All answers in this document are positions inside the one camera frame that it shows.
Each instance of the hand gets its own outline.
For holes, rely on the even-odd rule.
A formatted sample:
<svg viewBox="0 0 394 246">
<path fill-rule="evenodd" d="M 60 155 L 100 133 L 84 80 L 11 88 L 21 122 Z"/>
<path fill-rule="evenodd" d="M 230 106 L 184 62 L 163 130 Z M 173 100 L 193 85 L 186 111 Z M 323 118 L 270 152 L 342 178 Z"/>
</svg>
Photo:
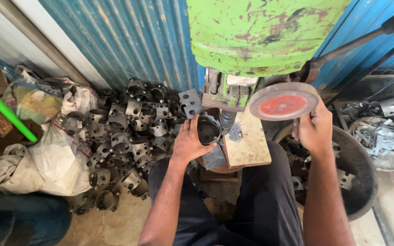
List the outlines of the hand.
<svg viewBox="0 0 394 246">
<path fill-rule="evenodd" d="M 309 150 L 311 155 L 333 154 L 332 113 L 326 108 L 321 98 L 319 98 L 319 104 L 312 115 L 310 116 L 308 113 L 300 117 L 298 133 L 295 132 L 295 126 L 292 136 L 300 139 L 302 145 Z"/>
<path fill-rule="evenodd" d="M 180 126 L 180 132 L 174 141 L 174 149 L 171 159 L 183 163 L 185 166 L 195 158 L 210 152 L 217 143 L 204 146 L 200 143 L 197 133 L 197 120 L 199 114 L 195 114 L 192 120 L 185 120 Z"/>
</svg>

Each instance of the black pants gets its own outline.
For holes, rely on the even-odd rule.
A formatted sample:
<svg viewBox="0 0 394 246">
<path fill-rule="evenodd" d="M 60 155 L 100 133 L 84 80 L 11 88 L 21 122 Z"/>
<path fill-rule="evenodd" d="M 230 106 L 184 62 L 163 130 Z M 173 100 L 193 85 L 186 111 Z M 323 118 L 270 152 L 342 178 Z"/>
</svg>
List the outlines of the black pants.
<svg viewBox="0 0 394 246">
<path fill-rule="evenodd" d="M 185 173 L 174 245 L 303 246 L 288 158 L 282 147 L 267 142 L 271 164 L 243 168 L 233 219 L 220 225 L 200 199 Z M 153 165 L 148 177 L 151 202 L 168 168 L 169 159 Z"/>
</svg>

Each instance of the green broom handle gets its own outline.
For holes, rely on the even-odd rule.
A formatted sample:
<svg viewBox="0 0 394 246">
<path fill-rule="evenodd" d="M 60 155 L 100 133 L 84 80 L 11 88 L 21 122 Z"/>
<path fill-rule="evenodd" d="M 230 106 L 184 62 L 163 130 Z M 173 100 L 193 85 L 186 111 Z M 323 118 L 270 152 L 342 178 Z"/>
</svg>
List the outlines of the green broom handle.
<svg viewBox="0 0 394 246">
<path fill-rule="evenodd" d="M 22 123 L 18 117 L 0 99 L 0 112 L 10 120 L 18 130 L 31 142 L 36 142 L 37 137 Z"/>
</svg>

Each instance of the concrete floor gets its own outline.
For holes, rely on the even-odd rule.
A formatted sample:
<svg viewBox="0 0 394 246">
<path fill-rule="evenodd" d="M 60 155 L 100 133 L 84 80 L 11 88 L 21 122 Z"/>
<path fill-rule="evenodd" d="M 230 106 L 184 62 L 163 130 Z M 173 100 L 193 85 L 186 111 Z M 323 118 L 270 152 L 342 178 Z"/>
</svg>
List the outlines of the concrete floor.
<svg viewBox="0 0 394 246">
<path fill-rule="evenodd" d="M 271 140 L 283 123 L 279 125 L 263 124 L 266 137 Z M 378 200 L 387 218 L 388 227 L 394 238 L 394 182 L 387 172 L 378 172 L 379 191 Z M 92 209 L 85 215 L 73 216 L 73 221 L 67 235 L 59 246 L 134 246 L 137 244 L 140 231 L 151 207 L 150 199 L 142 201 L 126 193 L 124 187 L 119 187 L 119 206 L 115 212 L 98 211 Z M 235 201 L 239 195 L 239 183 L 234 182 L 206 182 L 200 183 L 198 188 L 203 190 L 209 198 L 204 203 L 214 216 L 227 220 L 235 209 Z M 363 217 L 350 222 L 353 235 L 359 246 L 385 245 L 375 216 L 370 210 Z"/>
</svg>

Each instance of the corrugated metal wall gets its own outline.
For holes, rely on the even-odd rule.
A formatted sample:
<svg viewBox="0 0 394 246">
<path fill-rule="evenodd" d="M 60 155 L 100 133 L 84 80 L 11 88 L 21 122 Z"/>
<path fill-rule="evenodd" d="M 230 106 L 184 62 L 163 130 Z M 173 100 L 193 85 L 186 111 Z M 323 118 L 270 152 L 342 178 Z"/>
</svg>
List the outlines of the corrugated metal wall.
<svg viewBox="0 0 394 246">
<path fill-rule="evenodd" d="M 114 89 L 133 77 L 201 90 L 185 0 L 39 0 Z"/>
<path fill-rule="evenodd" d="M 381 26 L 394 14 L 394 0 L 353 0 L 342 15 L 338 25 L 328 36 L 322 54 L 352 41 Z M 394 34 L 382 35 L 324 64 L 313 85 L 319 90 L 332 91 L 342 88 L 361 70 L 373 65 L 394 47 Z"/>
</svg>

